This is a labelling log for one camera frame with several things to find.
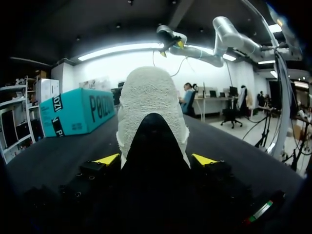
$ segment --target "black tabletop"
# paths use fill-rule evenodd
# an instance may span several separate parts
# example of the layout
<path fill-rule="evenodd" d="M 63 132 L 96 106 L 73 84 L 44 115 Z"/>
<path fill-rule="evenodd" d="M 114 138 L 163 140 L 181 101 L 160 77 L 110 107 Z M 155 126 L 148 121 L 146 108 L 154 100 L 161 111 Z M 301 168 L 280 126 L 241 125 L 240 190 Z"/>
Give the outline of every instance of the black tabletop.
<path fill-rule="evenodd" d="M 303 181 L 298 174 L 222 130 L 197 119 L 184 118 L 190 129 L 188 156 L 195 153 L 225 160 L 231 164 L 238 179 L 252 185 L 254 195 L 263 191 L 285 191 L 287 199 L 283 209 L 288 209 Z M 60 184 L 66 184 L 73 178 L 83 162 L 119 153 L 116 132 L 117 117 L 114 117 L 90 134 L 45 138 L 32 145 L 7 165 L 17 193 L 22 194 L 33 186 L 41 185 L 56 191 Z"/>

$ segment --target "shelf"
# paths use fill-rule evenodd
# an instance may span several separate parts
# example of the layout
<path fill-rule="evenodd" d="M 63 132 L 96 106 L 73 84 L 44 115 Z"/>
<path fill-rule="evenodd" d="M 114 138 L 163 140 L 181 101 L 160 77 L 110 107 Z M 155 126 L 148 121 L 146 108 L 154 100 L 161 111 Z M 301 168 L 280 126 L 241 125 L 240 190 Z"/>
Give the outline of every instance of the shelf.
<path fill-rule="evenodd" d="M 18 92 L 22 89 L 25 89 L 26 85 L 12 85 L 12 86 L 4 86 L 4 87 L 0 87 L 0 92 Z"/>
<path fill-rule="evenodd" d="M 28 109 L 31 110 L 31 109 L 35 109 L 35 108 L 38 108 L 38 107 L 39 107 L 38 105 L 37 106 L 31 106 Z"/>
<path fill-rule="evenodd" d="M 12 150 L 15 146 L 17 146 L 18 144 L 21 144 L 23 141 L 27 140 L 28 138 L 30 138 L 31 135 L 27 135 L 25 137 L 23 137 L 22 139 L 20 139 L 18 142 L 14 143 L 13 145 L 11 145 L 9 148 L 6 148 L 3 150 L 3 153 L 7 153 L 8 151 Z"/>
<path fill-rule="evenodd" d="M 0 109 L 4 109 L 7 106 L 14 105 L 14 104 L 17 104 L 17 103 L 25 101 L 25 100 L 26 100 L 26 98 L 21 97 L 21 98 L 15 98 L 15 99 L 10 100 L 10 101 L 2 102 L 2 103 L 0 103 Z"/>

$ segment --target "folded towel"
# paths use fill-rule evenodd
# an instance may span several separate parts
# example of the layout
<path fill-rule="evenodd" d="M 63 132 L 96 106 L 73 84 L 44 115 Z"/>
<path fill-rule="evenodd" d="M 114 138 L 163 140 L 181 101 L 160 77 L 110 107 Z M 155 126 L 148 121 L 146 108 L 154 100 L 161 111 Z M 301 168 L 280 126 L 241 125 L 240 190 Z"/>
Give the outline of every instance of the folded towel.
<path fill-rule="evenodd" d="M 120 96 L 116 137 L 122 153 L 121 167 L 126 162 L 139 125 L 150 113 L 158 113 L 165 119 L 185 162 L 190 166 L 185 154 L 189 129 L 185 125 L 173 80 L 160 68 L 139 67 L 128 75 Z"/>

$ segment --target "teal cardboard box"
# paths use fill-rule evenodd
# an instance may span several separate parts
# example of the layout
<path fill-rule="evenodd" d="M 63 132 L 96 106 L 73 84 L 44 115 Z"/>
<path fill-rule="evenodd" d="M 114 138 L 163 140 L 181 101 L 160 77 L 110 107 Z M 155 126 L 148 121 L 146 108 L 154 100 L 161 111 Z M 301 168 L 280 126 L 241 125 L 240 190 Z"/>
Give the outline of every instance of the teal cardboard box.
<path fill-rule="evenodd" d="M 40 104 L 46 137 L 92 132 L 115 115 L 111 92 L 74 89 Z"/>

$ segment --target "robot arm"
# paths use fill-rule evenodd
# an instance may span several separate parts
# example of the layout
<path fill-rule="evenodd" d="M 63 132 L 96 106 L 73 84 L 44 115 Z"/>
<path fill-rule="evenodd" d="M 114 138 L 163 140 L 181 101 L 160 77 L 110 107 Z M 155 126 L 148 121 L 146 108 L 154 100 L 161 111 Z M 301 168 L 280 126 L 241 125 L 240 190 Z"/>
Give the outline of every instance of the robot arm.
<path fill-rule="evenodd" d="M 208 62 L 215 67 L 223 66 L 224 61 L 222 56 L 226 53 L 228 47 L 234 48 L 246 54 L 256 63 L 264 60 L 275 59 L 274 52 L 271 47 L 269 49 L 265 49 L 247 36 L 239 33 L 228 18 L 216 17 L 213 20 L 213 26 L 215 30 L 215 44 L 214 50 L 210 53 L 202 49 L 198 49 L 196 46 L 186 45 L 187 37 L 184 34 L 174 32 L 165 25 L 159 26 L 157 28 L 157 36 L 158 39 L 164 44 L 164 48 L 161 49 L 161 53 L 165 55 L 165 51 L 169 50 L 169 52 L 173 55 L 182 55 L 199 59 L 201 61 Z M 290 48 L 292 48 L 292 50 L 286 48 L 278 50 L 285 60 L 300 60 L 301 56 L 299 51 L 296 53 L 297 56 L 294 56 L 294 53 L 290 53 L 290 51 L 294 51 L 294 49 L 297 48 L 291 45 Z"/>

